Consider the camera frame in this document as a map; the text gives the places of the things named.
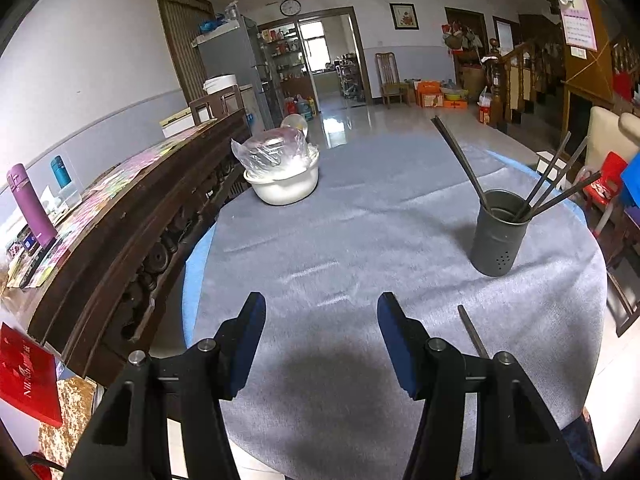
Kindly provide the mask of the grey refrigerator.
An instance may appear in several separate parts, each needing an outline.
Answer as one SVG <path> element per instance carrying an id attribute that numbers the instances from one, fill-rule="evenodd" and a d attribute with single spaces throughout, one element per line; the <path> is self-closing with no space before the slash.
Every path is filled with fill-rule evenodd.
<path id="1" fill-rule="evenodd" d="M 192 47 L 200 52 L 208 79 L 233 75 L 239 87 L 252 87 L 262 124 L 271 129 L 282 122 L 283 101 L 276 70 L 268 61 L 258 32 L 253 20 L 240 15 L 197 36 Z"/>

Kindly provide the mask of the round wall clock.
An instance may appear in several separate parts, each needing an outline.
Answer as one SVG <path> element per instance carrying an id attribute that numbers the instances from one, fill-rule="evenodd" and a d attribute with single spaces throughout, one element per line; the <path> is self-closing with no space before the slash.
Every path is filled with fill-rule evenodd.
<path id="1" fill-rule="evenodd" d="M 302 12 L 302 4 L 298 0 L 283 0 L 279 9 L 283 16 L 294 18 L 294 16 Z"/>

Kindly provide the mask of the grey metal utensil holder cup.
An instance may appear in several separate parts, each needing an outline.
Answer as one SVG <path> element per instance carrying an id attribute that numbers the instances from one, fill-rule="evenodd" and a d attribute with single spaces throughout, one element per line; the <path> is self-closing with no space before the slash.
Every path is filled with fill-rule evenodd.
<path id="1" fill-rule="evenodd" d="M 470 261 L 487 276 L 503 276 L 512 268 L 526 234 L 530 206 L 510 191 L 486 192 L 489 208 L 480 205 Z"/>

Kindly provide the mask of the teal thermos bottle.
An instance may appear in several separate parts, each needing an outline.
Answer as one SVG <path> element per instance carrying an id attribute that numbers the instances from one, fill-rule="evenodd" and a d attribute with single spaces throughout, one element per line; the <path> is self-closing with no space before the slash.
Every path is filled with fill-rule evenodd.
<path id="1" fill-rule="evenodd" d="M 58 182 L 58 187 L 66 188 L 66 186 L 72 182 L 72 178 L 66 169 L 62 157 L 60 155 L 56 155 L 55 158 L 51 160 L 50 166 L 55 180 Z"/>

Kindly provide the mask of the wooden stair railing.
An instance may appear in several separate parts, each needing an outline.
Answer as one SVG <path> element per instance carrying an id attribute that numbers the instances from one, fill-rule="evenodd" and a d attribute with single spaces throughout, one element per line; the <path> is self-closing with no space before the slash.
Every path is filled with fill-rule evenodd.
<path id="1" fill-rule="evenodd" d="M 555 42 L 542 44 L 529 39 L 504 52 L 496 38 L 489 40 L 488 55 L 480 61 L 485 67 L 487 86 L 480 92 L 478 106 L 488 126 L 506 132 L 519 124 L 523 114 L 533 113 L 555 94 L 565 75 L 562 48 Z"/>

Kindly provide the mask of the framed wall picture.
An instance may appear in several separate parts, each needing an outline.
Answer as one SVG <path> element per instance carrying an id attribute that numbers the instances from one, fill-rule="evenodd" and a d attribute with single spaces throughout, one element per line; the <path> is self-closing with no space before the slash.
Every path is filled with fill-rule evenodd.
<path id="1" fill-rule="evenodd" d="M 416 8 L 412 3 L 391 3 L 394 27 L 397 30 L 418 30 L 419 23 L 416 18 Z"/>

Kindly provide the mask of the purple thermos bottle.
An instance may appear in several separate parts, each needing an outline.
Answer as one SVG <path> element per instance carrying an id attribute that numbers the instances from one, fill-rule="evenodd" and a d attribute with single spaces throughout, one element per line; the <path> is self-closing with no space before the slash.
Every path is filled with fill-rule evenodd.
<path id="1" fill-rule="evenodd" d="M 32 187 L 25 167 L 22 164 L 11 167 L 6 173 L 6 180 L 32 235 L 41 247 L 49 247 L 58 232 Z"/>

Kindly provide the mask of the blue jacket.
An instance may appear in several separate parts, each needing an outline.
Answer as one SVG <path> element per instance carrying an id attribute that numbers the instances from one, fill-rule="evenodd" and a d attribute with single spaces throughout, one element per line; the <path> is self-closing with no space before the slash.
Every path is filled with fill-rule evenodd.
<path id="1" fill-rule="evenodd" d="M 631 159 L 631 162 L 620 174 L 623 182 L 623 191 L 620 200 L 627 207 L 640 207 L 640 153 Z"/>

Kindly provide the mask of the beige sofa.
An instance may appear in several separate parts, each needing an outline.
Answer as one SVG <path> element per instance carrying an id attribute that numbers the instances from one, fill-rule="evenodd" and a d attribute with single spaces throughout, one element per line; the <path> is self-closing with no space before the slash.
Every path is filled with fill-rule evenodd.
<path id="1" fill-rule="evenodd" d="M 639 153 L 640 118 L 630 113 L 617 115 L 600 106 L 590 110 L 584 169 L 596 171 L 613 152 L 625 162 Z"/>

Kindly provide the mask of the orange cardboard box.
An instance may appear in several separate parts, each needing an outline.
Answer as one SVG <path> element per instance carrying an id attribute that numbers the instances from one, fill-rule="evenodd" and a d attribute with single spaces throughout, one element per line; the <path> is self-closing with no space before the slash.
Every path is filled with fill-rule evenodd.
<path id="1" fill-rule="evenodd" d="M 437 108 L 444 106 L 444 95 L 440 90 L 440 83 L 434 80 L 421 80 L 414 85 L 416 102 L 422 108 Z"/>

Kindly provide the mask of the wall calendar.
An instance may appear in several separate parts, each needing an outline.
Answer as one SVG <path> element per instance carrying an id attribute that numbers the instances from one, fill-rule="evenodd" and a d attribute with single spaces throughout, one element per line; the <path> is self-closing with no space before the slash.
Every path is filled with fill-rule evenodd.
<path id="1" fill-rule="evenodd" d="M 597 37 L 593 29 L 587 0 L 558 0 L 565 42 L 574 48 L 597 51 Z"/>

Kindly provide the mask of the dark chopstick six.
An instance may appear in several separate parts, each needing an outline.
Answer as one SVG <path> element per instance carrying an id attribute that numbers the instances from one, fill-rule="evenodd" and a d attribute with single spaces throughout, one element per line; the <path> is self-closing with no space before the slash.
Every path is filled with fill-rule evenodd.
<path id="1" fill-rule="evenodd" d="M 472 340 L 472 344 L 478 356 L 482 359 L 488 360 L 490 358 L 490 355 L 485 348 L 484 342 L 480 339 L 480 334 L 477 333 L 477 330 L 470 316 L 468 315 L 468 312 L 466 312 L 465 307 L 463 307 L 462 304 L 459 304 L 457 306 L 457 309 L 458 309 L 458 313 L 461 318 L 461 321 L 463 323 L 463 326 L 465 327 L 466 332 L 468 333 L 470 339 Z"/>

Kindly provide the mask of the white chest freezer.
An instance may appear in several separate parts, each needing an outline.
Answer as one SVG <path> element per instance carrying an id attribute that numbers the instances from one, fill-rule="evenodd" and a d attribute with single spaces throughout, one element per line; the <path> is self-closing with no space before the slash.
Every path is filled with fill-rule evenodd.
<path id="1" fill-rule="evenodd" d="M 253 87 L 250 84 L 236 86 L 233 92 L 229 90 L 221 91 L 220 100 L 222 108 L 227 113 L 235 112 L 241 107 L 244 108 L 250 131 L 253 134 L 265 130 L 262 112 L 260 111 Z"/>

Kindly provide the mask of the white plastic bowl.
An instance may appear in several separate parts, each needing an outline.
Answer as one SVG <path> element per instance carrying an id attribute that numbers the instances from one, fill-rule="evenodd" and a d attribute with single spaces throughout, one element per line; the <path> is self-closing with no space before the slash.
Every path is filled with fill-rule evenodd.
<path id="1" fill-rule="evenodd" d="M 243 177 L 258 198 L 267 205 L 285 206 L 297 203 L 314 192 L 319 181 L 318 148 L 311 148 L 310 154 L 309 166 L 286 178 L 256 178 L 252 177 L 247 170 L 244 171 Z"/>

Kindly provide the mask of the dark chopstick three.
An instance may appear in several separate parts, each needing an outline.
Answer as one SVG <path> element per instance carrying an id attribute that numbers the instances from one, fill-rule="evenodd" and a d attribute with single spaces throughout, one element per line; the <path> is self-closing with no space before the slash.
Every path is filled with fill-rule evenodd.
<path id="1" fill-rule="evenodd" d="M 574 163 L 577 162 L 577 159 L 579 158 L 579 156 L 582 154 L 583 151 L 585 151 L 587 144 L 588 144 L 588 139 L 583 138 L 582 142 L 580 142 L 580 144 L 578 145 L 578 148 L 576 148 L 576 151 L 574 151 L 572 156 L 570 156 L 570 160 L 566 163 L 566 167 L 559 173 L 558 177 L 556 178 L 557 181 L 559 181 L 563 176 L 566 176 L 568 174 L 568 172 L 572 169 Z M 544 192 L 542 192 L 541 196 L 538 197 L 538 200 L 536 201 L 536 203 L 534 203 L 533 206 L 529 207 L 529 210 L 526 212 L 526 214 L 524 214 L 522 221 L 527 221 L 526 217 L 529 215 L 529 213 L 536 206 L 542 205 L 553 190 L 555 190 L 554 182 L 550 183 L 548 188 L 546 188 Z"/>

